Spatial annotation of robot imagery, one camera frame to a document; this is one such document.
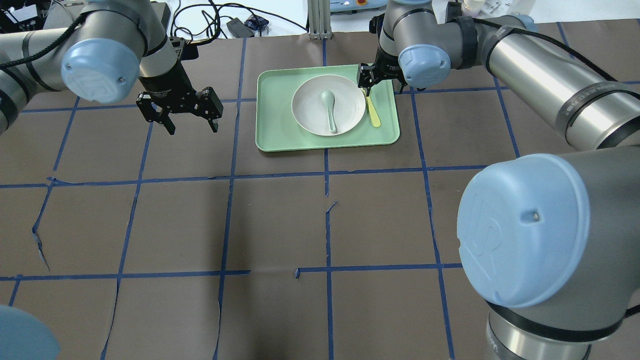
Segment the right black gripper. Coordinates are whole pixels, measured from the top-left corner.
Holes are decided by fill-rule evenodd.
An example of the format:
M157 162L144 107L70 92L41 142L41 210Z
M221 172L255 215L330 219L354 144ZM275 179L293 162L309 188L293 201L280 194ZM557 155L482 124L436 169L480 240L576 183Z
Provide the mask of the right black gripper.
M401 84L401 89L405 86L405 77L397 55L377 52L371 64L359 64L357 84L359 88L365 89L366 97L370 96L371 89L375 85L384 80L397 80Z

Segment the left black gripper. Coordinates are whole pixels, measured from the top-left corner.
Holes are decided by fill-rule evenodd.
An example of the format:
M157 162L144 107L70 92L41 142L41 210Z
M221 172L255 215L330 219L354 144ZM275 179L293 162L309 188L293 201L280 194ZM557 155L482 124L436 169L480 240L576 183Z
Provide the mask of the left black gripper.
M144 91L139 92L136 105L147 123L158 123L173 136L176 126L170 114L189 113L208 122L218 132L218 120L224 106L214 88L194 89L187 75L138 77Z

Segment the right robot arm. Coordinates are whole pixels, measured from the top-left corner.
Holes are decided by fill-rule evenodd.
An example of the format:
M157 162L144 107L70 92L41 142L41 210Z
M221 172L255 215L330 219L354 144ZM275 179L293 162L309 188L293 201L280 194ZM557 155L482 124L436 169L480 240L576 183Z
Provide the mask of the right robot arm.
M369 30L375 60L358 69L425 91L485 68L552 139L478 171L456 234L468 282L488 307L487 360L587 360L638 313L639 91L530 16L483 16L450 2L389 0Z

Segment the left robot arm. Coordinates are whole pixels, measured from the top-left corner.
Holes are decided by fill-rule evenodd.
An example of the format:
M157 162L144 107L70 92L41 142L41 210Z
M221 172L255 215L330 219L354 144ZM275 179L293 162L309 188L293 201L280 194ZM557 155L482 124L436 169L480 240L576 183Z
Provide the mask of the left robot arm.
M218 131L223 105L214 89L194 89L183 67L183 38L172 38L148 0L89 0L67 28L1 35L1 132L43 92L71 91L114 104L136 82L144 120L176 131L170 114L192 114Z

